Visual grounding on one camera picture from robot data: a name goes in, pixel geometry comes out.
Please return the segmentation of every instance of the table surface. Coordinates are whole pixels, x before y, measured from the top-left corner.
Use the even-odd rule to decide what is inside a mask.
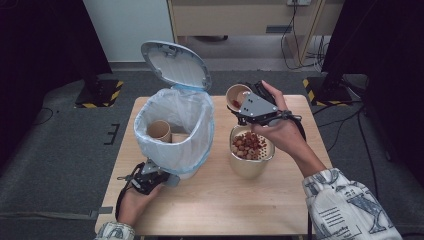
[[[135,228],[143,236],[193,235],[296,235],[307,234],[307,209],[302,188],[303,177],[293,159],[276,149],[265,171],[253,180],[233,173],[229,164],[229,134],[237,119],[226,108],[224,96],[211,97],[215,105],[215,135],[209,158],[190,179],[175,188],[162,188],[147,207]],[[288,108],[301,115],[308,144],[327,167],[331,162],[322,142],[309,104],[304,96],[286,95]],[[131,173],[145,161],[136,142],[134,118],[148,97],[135,101],[122,141],[103,207],[115,208],[121,188],[117,177]],[[100,214],[95,231],[111,214]]]

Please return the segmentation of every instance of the gray carpet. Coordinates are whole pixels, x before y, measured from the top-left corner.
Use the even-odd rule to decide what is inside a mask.
[[[211,72],[211,95],[224,95],[236,82],[264,79],[285,94],[306,95],[302,80],[317,72],[225,71]],[[8,170],[0,179],[0,212],[60,212],[88,215],[98,210],[125,132],[130,111],[139,96],[150,96],[169,87],[151,72],[115,72],[124,81],[110,108],[78,109],[74,101],[82,81],[50,92],[31,131],[28,132]],[[350,116],[361,103],[332,107],[315,115],[318,125]],[[313,106],[312,111],[322,107]],[[357,118],[347,120],[329,152],[335,167],[348,178],[378,191],[379,199],[401,233],[424,233],[424,189],[401,163],[388,162],[378,134],[361,114],[361,123],[375,167],[372,168]],[[115,126],[119,130],[113,145]],[[320,127],[327,148],[340,123]],[[2,219],[0,239],[93,239],[95,220]]]

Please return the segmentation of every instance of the hand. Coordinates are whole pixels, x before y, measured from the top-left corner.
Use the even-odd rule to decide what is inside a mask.
[[[278,109],[281,111],[288,110],[283,93],[265,81],[262,81],[262,84],[264,88],[274,97]],[[251,130],[252,132],[269,139],[277,148],[290,155],[296,151],[296,148],[298,148],[299,145],[306,145],[299,129],[291,120],[280,120],[272,127],[262,127],[258,124],[253,124],[251,125]]]
[[[159,194],[162,186],[162,184],[156,186],[149,195],[143,195],[134,188],[128,189],[121,201],[118,222],[134,227],[146,206]]]
[[[263,86],[272,96],[279,110],[287,110],[283,93],[262,81]],[[274,126],[262,127],[251,125],[251,131],[269,139],[280,150],[288,153],[296,162],[304,177],[325,170],[326,167],[305,142],[296,124],[291,120],[280,120]]]

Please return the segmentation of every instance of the wall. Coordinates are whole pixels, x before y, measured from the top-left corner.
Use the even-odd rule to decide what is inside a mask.
[[[166,0],[84,0],[109,62],[144,62],[147,40],[174,42]]]

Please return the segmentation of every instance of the hazard tape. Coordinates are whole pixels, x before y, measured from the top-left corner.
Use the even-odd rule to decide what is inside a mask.
[[[309,84],[308,79],[303,80],[303,86],[305,87],[306,93],[308,94],[309,101],[312,106],[349,106],[349,104],[343,103],[341,101],[318,101],[315,99],[315,94]]]
[[[75,104],[76,108],[97,108],[97,107],[112,107],[115,103],[116,99],[118,98],[119,92],[121,91],[122,85],[124,84],[123,81],[118,81],[116,83],[115,90],[110,97],[110,100],[108,102],[104,103],[82,103],[82,104]]]

